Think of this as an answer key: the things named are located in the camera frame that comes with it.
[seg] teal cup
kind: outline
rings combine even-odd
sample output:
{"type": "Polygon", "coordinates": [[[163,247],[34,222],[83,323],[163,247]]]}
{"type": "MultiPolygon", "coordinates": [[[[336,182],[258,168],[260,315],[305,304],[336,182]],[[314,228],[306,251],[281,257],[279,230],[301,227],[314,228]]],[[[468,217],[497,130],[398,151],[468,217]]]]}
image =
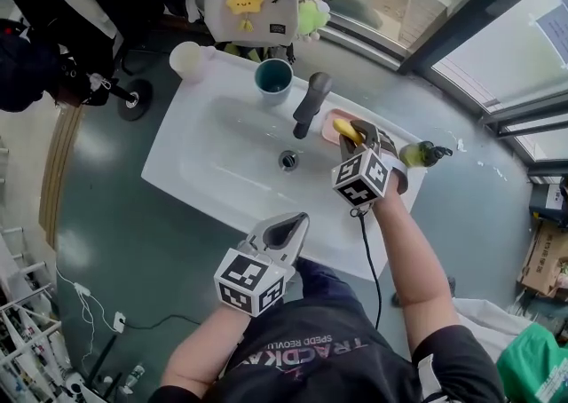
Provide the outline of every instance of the teal cup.
{"type": "Polygon", "coordinates": [[[272,107],[288,98],[293,80],[292,67],[282,59],[267,59],[256,68],[256,87],[263,95],[264,102],[272,107]]]}

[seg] cardboard box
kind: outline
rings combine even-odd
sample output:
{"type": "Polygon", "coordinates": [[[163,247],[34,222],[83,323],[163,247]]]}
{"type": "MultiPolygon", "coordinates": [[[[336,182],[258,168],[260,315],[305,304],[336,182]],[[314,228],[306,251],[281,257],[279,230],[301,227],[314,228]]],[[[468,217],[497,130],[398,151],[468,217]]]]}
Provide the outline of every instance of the cardboard box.
{"type": "Polygon", "coordinates": [[[540,222],[526,255],[523,269],[517,281],[554,297],[560,265],[568,261],[568,233],[561,233],[556,224],[540,222]]]}

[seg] cup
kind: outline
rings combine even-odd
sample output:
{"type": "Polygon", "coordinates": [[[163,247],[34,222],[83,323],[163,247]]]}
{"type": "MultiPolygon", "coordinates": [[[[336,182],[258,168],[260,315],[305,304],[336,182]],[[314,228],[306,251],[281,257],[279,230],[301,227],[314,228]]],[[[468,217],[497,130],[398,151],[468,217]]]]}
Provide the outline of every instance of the cup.
{"type": "Polygon", "coordinates": [[[267,59],[256,68],[256,87],[264,101],[273,107],[288,98],[293,80],[292,67],[282,59],[267,59]]]}
{"type": "Polygon", "coordinates": [[[207,62],[215,54],[213,46],[200,46],[196,42],[183,42],[170,54],[170,66],[185,81],[199,83],[206,75],[207,62]]]}

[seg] backpack label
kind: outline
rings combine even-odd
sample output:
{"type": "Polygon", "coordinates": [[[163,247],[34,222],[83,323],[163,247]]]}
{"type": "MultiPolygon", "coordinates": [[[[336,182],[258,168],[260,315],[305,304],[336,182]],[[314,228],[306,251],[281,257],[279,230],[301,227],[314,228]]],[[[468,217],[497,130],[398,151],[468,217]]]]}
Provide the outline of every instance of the backpack label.
{"type": "Polygon", "coordinates": [[[270,25],[271,34],[286,34],[286,26],[283,24],[271,24],[270,25]]]}

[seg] white cup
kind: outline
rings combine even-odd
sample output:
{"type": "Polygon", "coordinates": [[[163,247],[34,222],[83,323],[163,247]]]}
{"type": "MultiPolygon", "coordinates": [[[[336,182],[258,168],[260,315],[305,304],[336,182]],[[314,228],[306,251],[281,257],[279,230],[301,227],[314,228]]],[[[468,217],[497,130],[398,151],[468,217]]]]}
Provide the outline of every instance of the white cup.
{"type": "Polygon", "coordinates": [[[171,52],[170,66],[181,79],[190,83],[199,83],[205,78],[207,62],[214,54],[215,48],[213,46],[200,46],[196,42],[183,42],[171,52]]]}

